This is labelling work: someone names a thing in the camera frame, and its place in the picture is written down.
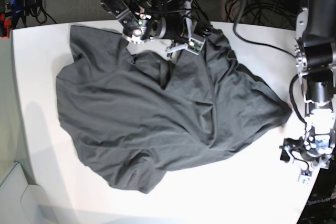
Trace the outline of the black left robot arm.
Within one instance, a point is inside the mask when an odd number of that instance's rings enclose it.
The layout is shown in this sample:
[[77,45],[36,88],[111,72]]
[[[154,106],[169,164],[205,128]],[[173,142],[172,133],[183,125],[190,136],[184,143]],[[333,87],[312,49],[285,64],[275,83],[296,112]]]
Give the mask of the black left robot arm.
[[305,130],[298,140],[284,140],[281,159],[298,153],[308,169],[328,168],[335,148],[335,0],[301,0],[296,43],[289,94]]

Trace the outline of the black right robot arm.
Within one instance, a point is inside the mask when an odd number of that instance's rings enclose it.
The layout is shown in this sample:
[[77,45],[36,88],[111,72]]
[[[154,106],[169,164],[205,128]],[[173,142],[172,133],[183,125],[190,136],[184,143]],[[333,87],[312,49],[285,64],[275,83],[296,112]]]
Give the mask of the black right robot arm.
[[100,0],[106,12],[123,27],[124,38],[141,44],[169,39],[184,44],[202,43],[212,32],[207,15],[196,0]]

